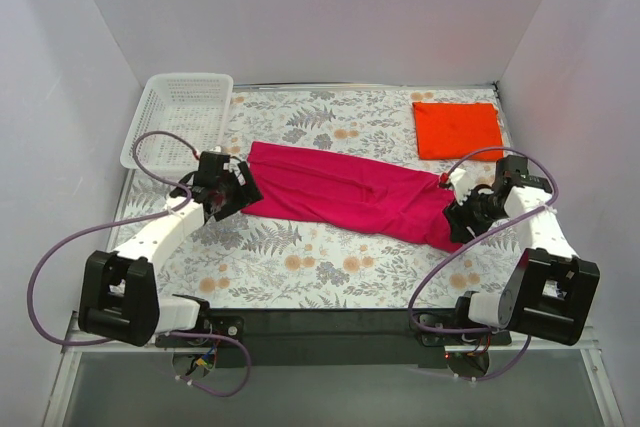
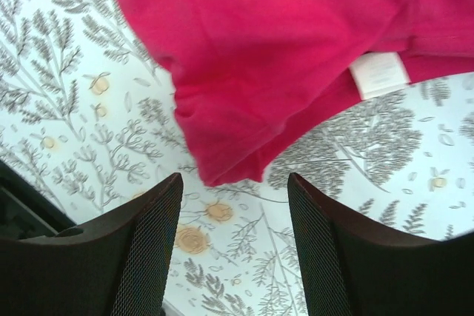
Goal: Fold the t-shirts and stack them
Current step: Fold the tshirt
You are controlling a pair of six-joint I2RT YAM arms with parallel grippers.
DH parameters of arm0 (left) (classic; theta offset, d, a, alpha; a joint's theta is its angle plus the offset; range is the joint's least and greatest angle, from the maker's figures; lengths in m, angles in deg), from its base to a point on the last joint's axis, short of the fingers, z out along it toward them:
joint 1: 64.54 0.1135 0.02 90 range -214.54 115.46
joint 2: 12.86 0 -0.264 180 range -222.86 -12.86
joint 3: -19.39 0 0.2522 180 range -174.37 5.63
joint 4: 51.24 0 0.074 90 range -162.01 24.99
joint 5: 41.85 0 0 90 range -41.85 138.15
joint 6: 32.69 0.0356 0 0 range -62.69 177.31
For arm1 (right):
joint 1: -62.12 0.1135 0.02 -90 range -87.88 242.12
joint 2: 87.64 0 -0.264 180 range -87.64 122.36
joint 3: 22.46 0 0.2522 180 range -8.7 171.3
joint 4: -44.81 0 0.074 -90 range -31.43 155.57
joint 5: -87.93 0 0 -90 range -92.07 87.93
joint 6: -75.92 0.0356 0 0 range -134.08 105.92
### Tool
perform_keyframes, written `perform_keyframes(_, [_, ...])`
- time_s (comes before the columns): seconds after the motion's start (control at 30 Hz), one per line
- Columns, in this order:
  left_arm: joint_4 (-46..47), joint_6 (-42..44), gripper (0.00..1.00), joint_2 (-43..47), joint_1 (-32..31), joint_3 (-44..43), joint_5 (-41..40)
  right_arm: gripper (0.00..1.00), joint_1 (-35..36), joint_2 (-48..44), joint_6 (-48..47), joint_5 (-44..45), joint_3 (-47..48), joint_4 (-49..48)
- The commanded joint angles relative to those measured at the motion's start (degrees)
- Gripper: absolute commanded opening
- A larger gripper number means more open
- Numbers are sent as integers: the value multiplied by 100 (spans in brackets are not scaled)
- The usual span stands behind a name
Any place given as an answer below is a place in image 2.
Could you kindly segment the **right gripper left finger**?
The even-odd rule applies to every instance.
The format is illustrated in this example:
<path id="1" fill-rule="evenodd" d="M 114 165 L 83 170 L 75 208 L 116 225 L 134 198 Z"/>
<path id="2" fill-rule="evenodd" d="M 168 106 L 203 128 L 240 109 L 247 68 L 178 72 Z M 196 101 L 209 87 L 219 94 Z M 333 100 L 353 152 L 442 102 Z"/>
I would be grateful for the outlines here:
<path id="1" fill-rule="evenodd" d="M 182 177 L 54 236 L 1 239 L 3 315 L 162 315 Z"/>

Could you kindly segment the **pink t shirt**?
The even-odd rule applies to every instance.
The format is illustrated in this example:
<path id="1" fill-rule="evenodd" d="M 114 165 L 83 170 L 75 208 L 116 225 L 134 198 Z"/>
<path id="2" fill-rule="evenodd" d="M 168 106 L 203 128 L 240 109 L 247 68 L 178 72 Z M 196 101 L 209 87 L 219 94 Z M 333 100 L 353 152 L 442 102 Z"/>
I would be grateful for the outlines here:
<path id="1" fill-rule="evenodd" d="M 473 70 L 473 0 L 117 0 L 207 186 L 260 181 L 375 90 Z"/>

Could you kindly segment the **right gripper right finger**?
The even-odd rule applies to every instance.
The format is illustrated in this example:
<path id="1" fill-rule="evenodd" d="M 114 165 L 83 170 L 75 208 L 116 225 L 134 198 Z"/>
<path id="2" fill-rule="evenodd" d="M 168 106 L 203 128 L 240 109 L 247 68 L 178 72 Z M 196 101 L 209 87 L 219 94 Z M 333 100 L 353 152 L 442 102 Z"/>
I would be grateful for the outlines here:
<path id="1" fill-rule="evenodd" d="M 287 193 L 310 315 L 473 313 L 472 233 L 435 241 L 398 231 L 295 173 Z"/>

